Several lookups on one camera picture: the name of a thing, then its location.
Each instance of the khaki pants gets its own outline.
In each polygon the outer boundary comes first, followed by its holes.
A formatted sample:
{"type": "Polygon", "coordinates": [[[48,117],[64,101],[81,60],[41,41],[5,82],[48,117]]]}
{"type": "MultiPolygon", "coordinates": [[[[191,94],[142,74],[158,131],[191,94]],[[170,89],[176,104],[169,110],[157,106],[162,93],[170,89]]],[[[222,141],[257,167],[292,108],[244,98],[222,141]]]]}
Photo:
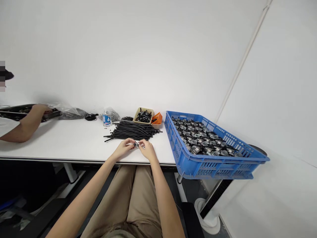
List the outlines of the khaki pants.
{"type": "Polygon", "coordinates": [[[136,238],[161,238],[162,229],[150,166],[121,166],[81,238],[116,230],[136,238]]]}

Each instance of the blue plastic crate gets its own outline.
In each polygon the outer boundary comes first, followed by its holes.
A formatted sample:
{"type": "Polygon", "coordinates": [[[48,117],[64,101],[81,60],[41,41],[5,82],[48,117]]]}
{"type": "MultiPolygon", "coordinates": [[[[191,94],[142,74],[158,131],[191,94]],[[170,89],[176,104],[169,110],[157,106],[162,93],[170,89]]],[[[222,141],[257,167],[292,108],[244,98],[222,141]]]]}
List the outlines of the blue plastic crate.
{"type": "Polygon", "coordinates": [[[177,170],[186,179],[253,179],[252,172],[255,168],[270,161],[267,156],[201,115],[167,111],[164,124],[177,170]],[[237,149],[243,158],[193,155],[181,140],[172,117],[200,121],[207,129],[222,137],[228,145],[237,149]]]}

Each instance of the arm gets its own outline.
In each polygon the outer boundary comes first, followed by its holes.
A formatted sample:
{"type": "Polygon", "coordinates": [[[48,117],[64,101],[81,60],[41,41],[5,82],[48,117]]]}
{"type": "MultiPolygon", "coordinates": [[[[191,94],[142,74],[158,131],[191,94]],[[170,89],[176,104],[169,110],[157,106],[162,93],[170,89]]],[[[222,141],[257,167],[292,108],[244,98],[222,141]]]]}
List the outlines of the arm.
{"type": "Polygon", "coordinates": [[[134,145],[129,143],[135,143],[135,140],[128,138],[119,144],[118,148],[60,216],[46,238],[76,237],[102,186],[107,180],[113,165],[128,150],[134,148],[134,145]]]}
{"type": "Polygon", "coordinates": [[[173,195],[165,180],[153,145],[146,140],[139,141],[139,144],[139,149],[141,150],[142,154],[150,161],[151,164],[163,237],[184,238],[185,234],[181,219],[179,218],[173,195]]]}
{"type": "Polygon", "coordinates": [[[0,137],[0,139],[7,142],[18,143],[28,141],[39,127],[43,114],[46,111],[52,110],[43,104],[33,105],[30,112],[20,120],[20,124],[9,133],[0,137]]]}

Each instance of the bottle label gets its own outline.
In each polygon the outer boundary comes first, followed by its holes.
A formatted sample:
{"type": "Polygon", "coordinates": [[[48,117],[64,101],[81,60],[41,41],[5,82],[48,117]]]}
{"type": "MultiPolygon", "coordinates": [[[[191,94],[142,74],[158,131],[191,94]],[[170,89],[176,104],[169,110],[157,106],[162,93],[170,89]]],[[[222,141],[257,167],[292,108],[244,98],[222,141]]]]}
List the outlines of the bottle label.
{"type": "Polygon", "coordinates": [[[102,115],[103,124],[109,125],[111,124],[111,119],[107,115],[102,115]]]}

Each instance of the clear plastic bag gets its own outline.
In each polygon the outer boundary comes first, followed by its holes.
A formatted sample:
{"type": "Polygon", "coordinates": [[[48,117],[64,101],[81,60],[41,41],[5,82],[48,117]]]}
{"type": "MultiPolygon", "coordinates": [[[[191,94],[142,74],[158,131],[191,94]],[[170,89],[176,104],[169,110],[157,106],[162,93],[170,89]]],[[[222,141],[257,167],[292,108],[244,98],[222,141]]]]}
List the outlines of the clear plastic bag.
{"type": "Polygon", "coordinates": [[[105,112],[105,111],[110,111],[111,112],[111,121],[112,122],[115,122],[115,121],[118,121],[119,120],[119,114],[112,108],[112,107],[105,107],[104,110],[99,113],[99,116],[98,118],[100,120],[102,120],[102,114],[105,112]]]}
{"type": "Polygon", "coordinates": [[[59,117],[59,120],[73,120],[73,119],[80,119],[85,117],[87,112],[82,109],[73,107],[67,103],[49,103],[49,108],[56,108],[57,110],[61,111],[63,114],[59,117]]]}

